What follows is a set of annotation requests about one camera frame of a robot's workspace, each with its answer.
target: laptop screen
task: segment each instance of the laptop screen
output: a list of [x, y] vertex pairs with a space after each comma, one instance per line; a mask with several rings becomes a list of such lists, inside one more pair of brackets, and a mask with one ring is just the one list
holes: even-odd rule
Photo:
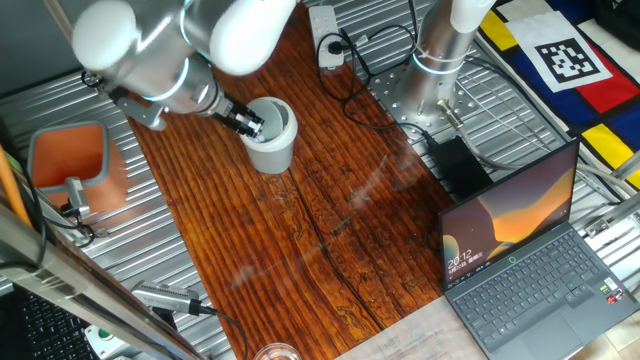
[[566, 144], [440, 215], [447, 288], [569, 220], [578, 149]]

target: white cup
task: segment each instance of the white cup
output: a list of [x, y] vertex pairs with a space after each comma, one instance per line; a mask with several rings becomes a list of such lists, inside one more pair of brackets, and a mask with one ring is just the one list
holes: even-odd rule
[[265, 174], [285, 172], [293, 159], [293, 142], [298, 135], [298, 120], [291, 107], [284, 101], [263, 97], [250, 102], [247, 107], [264, 119], [264, 142], [256, 142], [241, 136], [253, 167]]

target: laptop keyboard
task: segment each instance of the laptop keyboard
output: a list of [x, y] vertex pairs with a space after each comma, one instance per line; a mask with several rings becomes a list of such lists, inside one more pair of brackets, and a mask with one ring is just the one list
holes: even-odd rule
[[34, 360], [97, 360], [80, 318], [38, 296], [21, 294], [20, 312]]
[[576, 232], [562, 236], [455, 301], [485, 347], [495, 349], [561, 302], [578, 304], [600, 270]]

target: power strip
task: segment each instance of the power strip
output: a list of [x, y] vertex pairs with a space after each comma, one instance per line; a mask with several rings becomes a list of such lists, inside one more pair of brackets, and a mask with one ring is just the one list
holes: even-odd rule
[[[318, 43], [329, 33], [338, 33], [338, 21], [333, 6], [312, 6], [309, 8], [309, 19], [311, 20], [311, 33], [313, 34], [314, 49], [318, 50]], [[338, 36], [329, 36], [322, 42], [320, 53], [316, 54], [320, 62], [320, 67], [335, 69], [344, 63], [344, 54], [339, 55], [329, 53], [329, 44], [340, 41]]]

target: orange container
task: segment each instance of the orange container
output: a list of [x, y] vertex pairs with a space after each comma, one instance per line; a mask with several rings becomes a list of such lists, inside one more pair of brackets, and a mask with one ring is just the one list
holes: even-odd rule
[[121, 208], [127, 197], [122, 155], [100, 122], [49, 127], [37, 131], [29, 148], [33, 184], [58, 207], [69, 193], [65, 179], [78, 177], [91, 212]]

